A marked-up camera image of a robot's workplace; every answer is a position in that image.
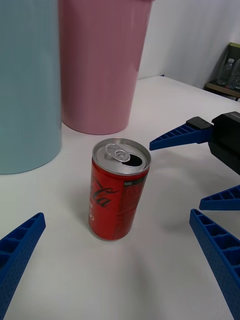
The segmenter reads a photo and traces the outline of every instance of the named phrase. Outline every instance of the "coca-cola can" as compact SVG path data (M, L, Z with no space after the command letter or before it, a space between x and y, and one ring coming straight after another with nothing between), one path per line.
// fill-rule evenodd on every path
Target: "coca-cola can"
M141 144L110 138L92 151L89 226L100 238L117 240L131 230L151 164Z

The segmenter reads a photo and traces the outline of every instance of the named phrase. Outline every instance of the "white wall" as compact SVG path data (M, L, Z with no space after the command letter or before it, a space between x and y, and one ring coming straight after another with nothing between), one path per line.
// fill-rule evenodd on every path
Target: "white wall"
M202 88L229 42L240 41L240 0L155 0L139 78Z

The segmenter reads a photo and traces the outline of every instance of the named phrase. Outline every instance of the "can opening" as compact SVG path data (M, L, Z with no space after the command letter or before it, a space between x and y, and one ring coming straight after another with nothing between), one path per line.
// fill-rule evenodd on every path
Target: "can opening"
M130 166L130 167L139 167L143 163L143 160L139 158L139 156L131 154L130 153L130 160L127 162L122 162L123 165L125 166Z

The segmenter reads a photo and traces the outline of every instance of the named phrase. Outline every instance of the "soda can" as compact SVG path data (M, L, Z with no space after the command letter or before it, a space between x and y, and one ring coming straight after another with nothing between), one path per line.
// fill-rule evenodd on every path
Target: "soda can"
M131 230L151 164L141 144L110 138L92 151L89 226L100 238L117 240Z

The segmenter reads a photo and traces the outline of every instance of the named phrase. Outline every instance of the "light blue cup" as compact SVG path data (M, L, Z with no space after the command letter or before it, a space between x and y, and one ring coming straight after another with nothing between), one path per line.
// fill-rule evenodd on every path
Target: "light blue cup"
M61 149L58 0L0 0L0 174Z

